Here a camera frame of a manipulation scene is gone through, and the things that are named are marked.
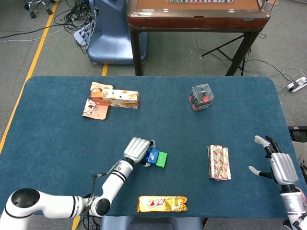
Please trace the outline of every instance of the power strip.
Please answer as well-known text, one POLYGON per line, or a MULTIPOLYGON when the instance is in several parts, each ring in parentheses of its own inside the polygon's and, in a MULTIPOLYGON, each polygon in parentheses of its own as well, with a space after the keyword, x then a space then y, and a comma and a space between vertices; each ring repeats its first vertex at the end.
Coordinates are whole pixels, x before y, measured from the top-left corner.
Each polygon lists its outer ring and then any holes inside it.
POLYGON ((87 24, 81 27, 79 30, 76 30, 73 33, 73 36, 77 43, 79 43, 81 46, 85 46, 88 43, 88 37, 91 34, 91 31, 91 24, 87 24))
POLYGON ((307 86, 307 78, 301 77, 301 78, 297 79, 295 81, 295 83, 291 82, 290 84, 288 84, 286 86, 286 90, 288 90, 290 92, 296 92, 296 91, 302 89, 305 86, 307 86))

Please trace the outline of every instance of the clear plastic box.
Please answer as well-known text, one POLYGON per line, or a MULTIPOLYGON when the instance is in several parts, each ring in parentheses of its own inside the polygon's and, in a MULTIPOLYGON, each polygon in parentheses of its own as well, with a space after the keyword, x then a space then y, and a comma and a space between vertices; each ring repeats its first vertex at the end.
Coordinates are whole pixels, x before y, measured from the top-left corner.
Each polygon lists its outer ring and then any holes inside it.
POLYGON ((189 101, 193 111, 208 108, 213 99, 214 95, 209 84, 202 84, 192 87, 189 101))

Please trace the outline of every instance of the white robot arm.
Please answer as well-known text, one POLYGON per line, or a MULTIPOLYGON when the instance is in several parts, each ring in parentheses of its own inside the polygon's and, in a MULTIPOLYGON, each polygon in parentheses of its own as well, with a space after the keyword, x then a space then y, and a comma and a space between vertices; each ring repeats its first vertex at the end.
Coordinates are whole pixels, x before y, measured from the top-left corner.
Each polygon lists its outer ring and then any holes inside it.
POLYGON ((286 208, 288 220, 283 223, 289 230, 307 230, 307 201, 304 193, 295 187, 295 182, 298 177, 288 154, 282 153, 281 149, 271 137, 265 139, 255 136, 255 142, 261 144, 270 160, 271 172, 261 172, 253 166, 249 169, 258 176, 274 179, 276 183, 281 185, 280 195, 283 199, 283 204, 286 208))
POLYGON ((133 170, 133 165, 141 163, 153 140, 133 138, 124 151, 124 158, 119 160, 107 174, 110 174, 102 185, 103 194, 98 197, 49 195, 35 189, 24 188, 14 192, 8 199, 0 218, 0 230, 27 230, 31 218, 42 210, 47 218, 72 218, 89 212, 96 217, 105 216, 114 197, 133 170))

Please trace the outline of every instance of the green block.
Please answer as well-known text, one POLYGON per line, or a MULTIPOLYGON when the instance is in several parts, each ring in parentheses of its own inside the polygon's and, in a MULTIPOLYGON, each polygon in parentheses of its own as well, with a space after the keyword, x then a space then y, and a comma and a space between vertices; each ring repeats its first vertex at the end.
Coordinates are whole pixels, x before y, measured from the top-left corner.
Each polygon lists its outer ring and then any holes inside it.
POLYGON ((160 168, 164 168, 165 162, 166 162, 166 158, 167 158, 167 153, 160 151, 156 166, 158 166, 160 168))

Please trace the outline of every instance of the red and white snack package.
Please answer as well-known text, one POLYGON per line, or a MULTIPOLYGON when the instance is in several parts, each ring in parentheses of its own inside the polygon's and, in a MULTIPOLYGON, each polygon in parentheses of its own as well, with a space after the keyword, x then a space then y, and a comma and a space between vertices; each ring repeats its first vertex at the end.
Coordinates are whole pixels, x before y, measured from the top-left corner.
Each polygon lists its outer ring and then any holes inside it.
POLYGON ((231 180, 228 148, 220 145, 207 147, 209 157, 209 178, 220 180, 231 180))

